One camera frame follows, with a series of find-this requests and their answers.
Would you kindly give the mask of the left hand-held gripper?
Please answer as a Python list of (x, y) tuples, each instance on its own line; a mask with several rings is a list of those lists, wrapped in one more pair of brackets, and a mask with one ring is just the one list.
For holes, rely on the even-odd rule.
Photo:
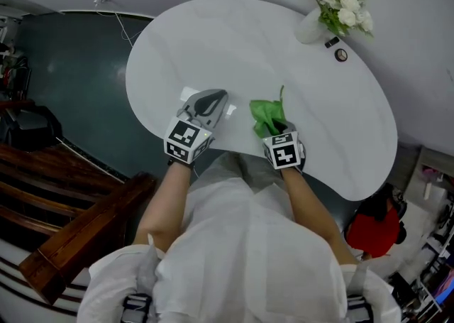
[(214, 126), (227, 101), (224, 89), (208, 89), (190, 96), (170, 121), (164, 152), (178, 163), (193, 165), (214, 142)]

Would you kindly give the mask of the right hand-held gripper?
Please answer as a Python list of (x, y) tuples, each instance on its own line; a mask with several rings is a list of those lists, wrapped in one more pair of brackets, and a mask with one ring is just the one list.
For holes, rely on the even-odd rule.
[(296, 127), (289, 121), (278, 121), (278, 136), (262, 140), (265, 157), (275, 170), (295, 168), (300, 173), (306, 162), (306, 150)]

